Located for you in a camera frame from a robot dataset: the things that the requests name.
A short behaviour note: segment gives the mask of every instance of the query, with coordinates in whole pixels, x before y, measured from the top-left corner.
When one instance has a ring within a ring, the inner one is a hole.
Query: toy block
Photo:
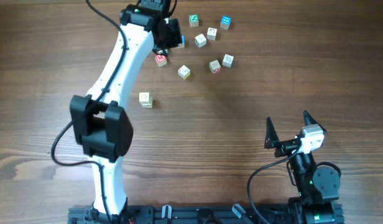
[[[154,58],[160,67],[167,64],[167,57],[164,55],[156,55]]]
[[[208,32],[207,32],[207,34],[206,34],[206,38],[208,39],[208,40],[215,40],[215,38],[216,38],[216,32],[217,32],[218,30],[217,29],[215,29],[215,28],[208,28]]]
[[[190,75],[190,69],[184,65],[179,68],[178,75],[180,75],[183,79],[187,79]]]
[[[144,108],[153,107],[153,97],[150,96],[150,93],[139,93],[139,102]]]
[[[189,16],[189,22],[190,22],[190,27],[198,27],[198,15],[190,15]]]
[[[200,35],[196,36],[195,40],[196,40],[197,47],[202,47],[206,44],[206,38],[205,38],[204,34],[200,34]]]
[[[222,65],[230,68],[231,64],[233,63],[233,59],[234,57],[232,55],[225,54]]]
[[[150,103],[150,93],[139,93],[139,102],[141,104]]]
[[[178,48],[185,48],[186,39],[185,36],[182,35],[182,43],[178,45]]]
[[[221,21],[222,29],[229,29],[231,18],[229,16],[223,16]]]
[[[214,74],[221,71],[221,65],[219,64],[218,60],[210,62],[210,69],[211,72]]]

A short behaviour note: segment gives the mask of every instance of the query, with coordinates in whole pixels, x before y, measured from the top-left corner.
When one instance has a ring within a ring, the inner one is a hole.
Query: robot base
[[[344,223],[342,205],[335,205],[341,211],[330,223]],[[246,217],[251,223],[261,224],[251,207],[244,207]],[[295,211],[288,204],[267,204],[258,207],[260,213],[269,223],[286,224],[298,223],[295,221]],[[107,220],[98,222],[93,217],[92,206],[85,208],[71,208],[68,213],[68,224],[104,224]],[[126,215],[121,219],[121,224],[246,224],[238,218],[232,207],[153,207],[153,206],[128,206]]]

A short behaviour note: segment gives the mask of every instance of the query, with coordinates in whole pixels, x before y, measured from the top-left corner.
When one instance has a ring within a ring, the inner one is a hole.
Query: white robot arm
[[[144,7],[128,5],[123,9],[120,29],[126,39],[120,32],[98,81],[86,97],[74,96],[70,103],[76,141],[83,146],[89,160],[100,165],[92,166],[96,191],[93,211],[101,218],[110,217],[109,222],[121,217],[127,207],[122,160],[133,136],[125,112],[132,86],[151,51],[177,47],[182,42],[178,21],[167,19],[171,14],[168,13],[169,4],[169,0],[163,0],[159,4],[147,2]],[[127,47],[125,57],[118,72],[113,74],[124,46]],[[95,116],[101,112],[104,112],[104,118]]]
[[[144,27],[135,24],[121,26],[121,29],[127,39],[123,40],[121,34],[118,35],[114,50],[102,74],[92,88],[89,89],[87,95],[91,95],[91,99],[95,100],[101,94],[102,89],[106,86],[119,61],[122,47],[124,46],[123,41],[126,41],[126,46],[128,46],[129,50],[126,52],[125,59],[119,68],[118,74],[110,85],[109,92],[103,96],[100,102],[110,104],[110,102],[115,101],[118,102],[118,106],[127,110],[129,94],[144,60],[153,50],[154,38],[151,31],[147,32],[144,30]],[[119,156],[115,163],[111,163],[109,159],[105,157],[96,155],[90,157],[90,160],[96,161],[104,166],[104,191],[107,197],[108,210],[112,215],[120,214],[127,200],[122,183],[122,159],[123,157]],[[101,195],[99,168],[92,166],[92,170],[96,191],[93,206],[99,212],[105,213]]]

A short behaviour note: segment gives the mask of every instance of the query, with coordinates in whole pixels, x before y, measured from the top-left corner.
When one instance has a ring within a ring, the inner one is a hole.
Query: wooden table
[[[68,208],[94,199],[91,167],[56,166],[50,146],[118,33],[82,1],[55,2],[0,5],[0,223],[64,223]],[[95,6],[118,21],[128,2],[116,2]],[[195,13],[200,26],[191,28]],[[230,30],[199,49],[194,37],[219,28],[224,14]],[[247,178],[276,160],[263,148],[266,117],[286,140],[308,110],[328,130],[316,161],[343,171],[346,222],[383,223],[383,1],[190,0],[174,17],[186,48],[172,49],[162,68],[149,55],[129,101],[129,204],[247,205]],[[233,66],[211,74],[209,62],[224,54]],[[187,80],[177,75],[182,65]],[[152,94],[153,109],[139,104],[141,91]],[[86,158],[72,131],[58,157]],[[252,194],[286,203],[298,192],[281,164],[253,180]]]

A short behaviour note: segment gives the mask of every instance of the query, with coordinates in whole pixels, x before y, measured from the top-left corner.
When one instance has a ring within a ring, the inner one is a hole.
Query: black cable
[[[100,184],[101,184],[101,194],[102,194],[102,201],[103,201],[103,207],[104,207],[104,211],[106,212],[107,214],[107,218],[108,218],[108,221],[110,223],[113,223],[111,217],[110,217],[110,214],[109,214],[109,211],[108,211],[108,206],[107,206],[107,202],[106,202],[106,195],[104,193],[104,179],[103,179],[103,166],[101,164],[99,164],[98,162],[95,162],[95,161],[81,161],[81,162],[74,162],[74,163],[63,163],[63,162],[60,162],[56,159],[55,157],[55,150],[56,150],[56,147],[60,141],[60,139],[63,137],[63,135],[71,128],[71,126],[74,125],[75,122],[79,121],[82,117],[84,117],[86,114],[90,113],[91,110],[98,104],[98,102],[103,98],[103,96],[106,94],[106,92],[109,90],[110,88],[110,85],[111,83],[113,82],[122,62],[124,61],[124,58],[125,58],[125,53],[126,53],[126,36],[125,36],[125,33],[124,31],[122,31],[122,29],[120,28],[119,25],[117,25],[112,19],[110,19],[109,17],[107,17],[106,15],[104,15],[103,13],[99,12],[97,9],[95,9],[95,7],[93,7],[90,3],[89,0],[85,0],[87,5],[90,7],[90,9],[92,9],[92,11],[94,11],[95,13],[97,13],[99,16],[101,16],[103,19],[106,19],[108,22],[110,22],[115,28],[117,28],[117,30],[120,32],[121,34],[121,37],[122,37],[122,42],[124,43],[123,47],[122,47],[122,53],[121,53],[121,56],[120,56],[120,59],[117,63],[117,66],[116,68],[114,69],[113,73],[111,74],[106,86],[102,89],[102,92],[100,93],[100,95],[97,97],[97,99],[89,106],[87,107],[87,109],[85,109],[85,112],[82,116],[76,118],[76,119],[73,119],[71,120],[64,128],[63,130],[58,134],[58,136],[56,137],[56,139],[54,140],[53,144],[52,144],[52,148],[51,148],[51,157],[52,157],[52,160],[60,165],[60,166],[79,166],[79,165],[83,165],[83,164],[95,164],[99,167],[99,173],[100,173]]]
[[[288,172],[288,175],[290,176],[290,180],[291,180],[291,184],[293,185],[293,186],[297,186],[295,183],[294,183],[294,181],[293,181],[293,178],[292,178],[292,174],[291,174],[291,169],[290,169],[290,167],[289,167],[289,164],[290,164],[290,161],[287,161],[287,172]]]
[[[173,5],[172,10],[168,13],[168,17],[171,17],[171,16],[172,16],[172,14],[173,14],[173,12],[174,12],[176,6],[177,6],[177,3],[178,3],[178,0],[175,0],[175,4]]]
[[[254,205],[254,201],[252,200],[252,197],[251,197],[251,190],[250,190],[251,180],[252,180],[252,178],[254,178],[254,176],[255,176],[257,173],[259,173],[260,171],[265,170],[265,169],[267,169],[267,168],[270,168],[270,167],[272,167],[272,166],[276,166],[276,165],[278,165],[278,164],[280,164],[280,163],[282,163],[282,162],[287,162],[288,160],[290,160],[291,158],[293,158],[295,155],[298,154],[298,151],[299,151],[300,148],[301,148],[301,147],[299,147],[293,154],[291,154],[291,156],[289,156],[289,157],[287,157],[287,158],[284,158],[284,159],[279,160],[279,161],[277,161],[277,162],[273,162],[273,163],[271,163],[271,164],[268,164],[268,165],[266,165],[266,166],[263,166],[263,167],[261,167],[261,168],[255,170],[255,172],[253,172],[253,173],[251,174],[251,176],[249,177],[249,179],[248,179],[248,182],[247,182],[247,194],[248,194],[249,202],[251,203],[251,206],[252,206],[252,208],[254,209],[254,211],[256,212],[256,214],[258,215],[258,217],[259,217],[264,223],[266,223],[266,224],[270,224],[270,223],[269,223],[268,221],[266,221],[266,219],[259,213],[258,209],[257,209],[257,208],[255,207],[255,205]]]
[[[272,210],[272,209],[268,209],[268,208],[262,208],[262,210],[265,210],[266,212],[271,212],[271,213],[273,213],[274,215],[283,215],[283,216],[286,216],[286,215],[287,215],[287,214],[284,213],[284,212],[279,212],[279,211]]]

